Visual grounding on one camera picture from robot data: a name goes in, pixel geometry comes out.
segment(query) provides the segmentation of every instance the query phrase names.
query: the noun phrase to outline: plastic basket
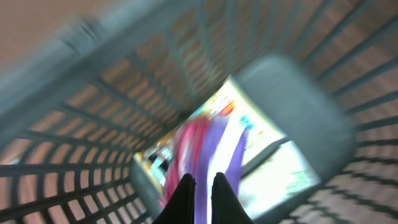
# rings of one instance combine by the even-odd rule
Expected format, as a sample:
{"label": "plastic basket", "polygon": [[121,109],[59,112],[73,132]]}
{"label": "plastic basket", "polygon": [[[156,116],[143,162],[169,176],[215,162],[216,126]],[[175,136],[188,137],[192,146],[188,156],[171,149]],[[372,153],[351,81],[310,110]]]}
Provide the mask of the plastic basket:
{"label": "plastic basket", "polygon": [[151,223],[158,202],[133,154],[267,54],[328,93],[358,148],[300,206],[255,222],[396,222],[397,11],[393,0],[135,0],[82,21],[1,78],[0,223]]}

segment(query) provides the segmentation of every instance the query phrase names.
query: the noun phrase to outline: purple fabric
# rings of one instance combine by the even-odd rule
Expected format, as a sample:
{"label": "purple fabric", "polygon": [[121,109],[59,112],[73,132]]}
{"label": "purple fabric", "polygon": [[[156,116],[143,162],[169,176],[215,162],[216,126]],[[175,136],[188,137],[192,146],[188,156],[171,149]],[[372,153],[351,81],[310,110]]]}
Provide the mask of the purple fabric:
{"label": "purple fabric", "polygon": [[[209,161],[215,153],[220,139],[226,128],[227,121],[225,119],[214,119],[211,121],[208,130],[203,138],[200,156],[198,158],[198,170],[195,178],[195,224],[207,223],[207,173]],[[243,134],[235,149],[229,167],[225,173],[234,193],[238,194],[239,181],[241,178],[241,165],[243,159],[244,145],[246,135]]]}

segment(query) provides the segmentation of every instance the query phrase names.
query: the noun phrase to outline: red object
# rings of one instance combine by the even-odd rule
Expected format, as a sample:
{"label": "red object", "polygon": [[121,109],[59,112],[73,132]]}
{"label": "red object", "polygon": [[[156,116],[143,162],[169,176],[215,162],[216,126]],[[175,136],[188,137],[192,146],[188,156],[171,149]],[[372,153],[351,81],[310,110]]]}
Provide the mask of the red object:
{"label": "red object", "polygon": [[228,103],[228,105],[226,105],[226,106],[224,107],[224,109],[222,109],[222,110],[219,112],[219,115],[221,115],[221,116],[230,115],[230,114],[232,113],[232,111],[234,111],[235,106],[236,106],[235,101],[231,101],[230,103]]}
{"label": "red object", "polygon": [[163,188],[165,202],[161,202],[161,206],[164,207],[169,201],[180,179],[185,173],[189,172],[195,176],[201,145],[209,123],[210,120],[207,117],[202,117],[188,121],[179,130],[180,134],[177,134],[175,140],[174,161],[171,163],[166,173]]}

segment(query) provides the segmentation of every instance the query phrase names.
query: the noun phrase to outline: gray plastic basket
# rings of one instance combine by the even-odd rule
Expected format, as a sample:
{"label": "gray plastic basket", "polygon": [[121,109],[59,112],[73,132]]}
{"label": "gray plastic basket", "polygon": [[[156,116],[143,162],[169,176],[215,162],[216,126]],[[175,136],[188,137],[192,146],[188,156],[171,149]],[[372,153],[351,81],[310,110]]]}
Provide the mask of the gray plastic basket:
{"label": "gray plastic basket", "polygon": [[[253,66],[288,73],[256,79],[284,83],[276,92],[302,93],[245,89],[302,150],[313,146],[304,154],[323,181],[255,222],[396,222],[397,15],[394,0],[135,0],[82,21],[1,77],[0,223],[152,222],[158,195],[133,154],[229,74],[245,88]],[[297,113],[311,127],[298,133],[278,102],[303,109],[306,95],[330,120]],[[323,132],[331,124],[346,140]]]}

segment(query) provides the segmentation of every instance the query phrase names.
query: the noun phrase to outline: brown floor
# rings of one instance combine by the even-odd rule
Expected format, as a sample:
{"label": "brown floor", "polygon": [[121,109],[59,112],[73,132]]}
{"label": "brown floor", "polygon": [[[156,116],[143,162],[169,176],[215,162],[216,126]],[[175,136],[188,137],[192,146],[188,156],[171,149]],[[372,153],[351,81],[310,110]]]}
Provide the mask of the brown floor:
{"label": "brown floor", "polygon": [[44,43],[68,21],[93,16],[121,0],[16,0],[0,7],[0,68],[3,71]]}

